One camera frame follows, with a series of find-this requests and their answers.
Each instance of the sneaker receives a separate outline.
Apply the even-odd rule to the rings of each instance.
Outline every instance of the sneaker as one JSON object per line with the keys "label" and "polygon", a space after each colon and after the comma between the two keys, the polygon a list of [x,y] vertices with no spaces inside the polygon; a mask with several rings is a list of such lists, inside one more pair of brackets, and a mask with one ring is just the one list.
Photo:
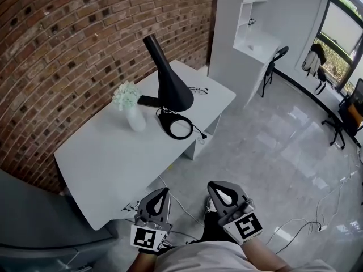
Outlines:
{"label": "sneaker", "polygon": [[216,213],[217,212],[217,209],[216,207],[214,206],[214,203],[212,201],[212,198],[209,197],[207,199],[207,202],[206,202],[206,212],[205,213]]}

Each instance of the black desk lamp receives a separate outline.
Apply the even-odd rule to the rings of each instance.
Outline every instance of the black desk lamp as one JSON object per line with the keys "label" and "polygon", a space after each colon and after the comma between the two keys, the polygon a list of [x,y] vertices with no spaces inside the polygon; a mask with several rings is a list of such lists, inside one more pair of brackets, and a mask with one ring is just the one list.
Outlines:
{"label": "black desk lamp", "polygon": [[155,36],[146,36],[143,43],[158,68],[160,105],[176,112],[189,109],[194,102],[193,93],[172,70]]}
{"label": "black desk lamp", "polygon": [[[183,117],[176,112],[185,111],[193,105],[193,93],[172,70],[155,36],[153,34],[146,36],[143,39],[143,43],[145,43],[147,50],[158,68],[158,98],[161,107],[158,117],[162,128],[174,139],[186,139],[193,133],[194,124],[188,118]],[[186,121],[190,125],[191,129],[188,135],[178,137],[171,132],[171,125],[176,121]],[[205,139],[206,135],[199,129],[198,131],[202,134],[203,139]]]}

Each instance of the window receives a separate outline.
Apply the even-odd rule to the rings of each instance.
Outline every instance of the window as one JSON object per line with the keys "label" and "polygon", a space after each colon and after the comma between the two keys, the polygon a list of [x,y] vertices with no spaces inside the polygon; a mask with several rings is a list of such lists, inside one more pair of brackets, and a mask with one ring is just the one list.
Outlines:
{"label": "window", "polygon": [[357,7],[349,0],[329,0],[314,43],[322,45],[327,59],[322,68],[338,91],[355,88],[349,78],[363,54],[362,38],[363,20]]}

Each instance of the eyeglasses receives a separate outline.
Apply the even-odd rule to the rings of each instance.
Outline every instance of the eyeglasses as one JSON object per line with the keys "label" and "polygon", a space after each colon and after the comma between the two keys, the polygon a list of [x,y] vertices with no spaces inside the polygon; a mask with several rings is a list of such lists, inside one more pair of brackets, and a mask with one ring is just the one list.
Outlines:
{"label": "eyeglasses", "polygon": [[207,88],[194,88],[194,87],[189,87],[189,89],[193,92],[193,93],[198,93],[199,95],[207,95],[208,94],[208,89]]}

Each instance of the white flower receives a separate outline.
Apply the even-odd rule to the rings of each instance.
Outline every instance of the white flower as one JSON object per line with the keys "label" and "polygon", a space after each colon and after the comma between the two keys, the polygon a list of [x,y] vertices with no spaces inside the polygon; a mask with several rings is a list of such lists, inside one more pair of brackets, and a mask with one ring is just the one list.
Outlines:
{"label": "white flower", "polygon": [[135,84],[126,81],[115,91],[112,101],[119,106],[119,110],[121,111],[124,108],[128,109],[135,106],[140,97],[141,92]]}

